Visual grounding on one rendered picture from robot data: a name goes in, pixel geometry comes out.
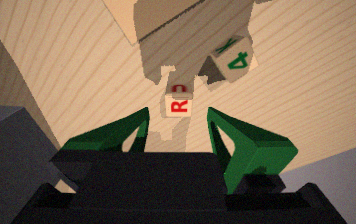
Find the tan flat mat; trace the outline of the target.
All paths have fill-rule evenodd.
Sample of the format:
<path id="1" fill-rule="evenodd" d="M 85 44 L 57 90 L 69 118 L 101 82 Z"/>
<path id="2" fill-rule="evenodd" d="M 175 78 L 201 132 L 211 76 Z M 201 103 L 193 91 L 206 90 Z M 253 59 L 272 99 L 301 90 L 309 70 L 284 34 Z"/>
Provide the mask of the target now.
<path id="1" fill-rule="evenodd" d="M 200 0 L 103 1 L 131 44 L 134 44 Z"/>

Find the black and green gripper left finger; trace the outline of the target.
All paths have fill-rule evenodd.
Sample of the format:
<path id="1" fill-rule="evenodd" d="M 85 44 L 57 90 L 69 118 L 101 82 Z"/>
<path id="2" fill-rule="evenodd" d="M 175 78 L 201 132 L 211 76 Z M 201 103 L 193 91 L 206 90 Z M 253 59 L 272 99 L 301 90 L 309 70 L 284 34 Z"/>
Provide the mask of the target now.
<path id="1" fill-rule="evenodd" d="M 123 142 L 139 127 L 128 152 L 144 152 L 150 114 L 145 107 L 127 117 L 70 138 L 61 149 L 122 151 Z"/>

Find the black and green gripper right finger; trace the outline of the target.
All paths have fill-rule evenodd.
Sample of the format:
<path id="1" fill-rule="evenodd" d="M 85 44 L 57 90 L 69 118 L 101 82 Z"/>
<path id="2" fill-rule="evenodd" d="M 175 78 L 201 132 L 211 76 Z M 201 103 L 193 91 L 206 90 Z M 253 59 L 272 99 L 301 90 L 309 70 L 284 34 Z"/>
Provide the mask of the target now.
<path id="1" fill-rule="evenodd" d="M 287 137 L 226 115 L 213 107 L 208 107 L 207 124 L 212 151 L 220 160 L 227 195 L 233 193 L 244 176 L 279 175 L 298 154 L 297 147 Z M 231 160 L 218 127 L 234 142 Z"/>

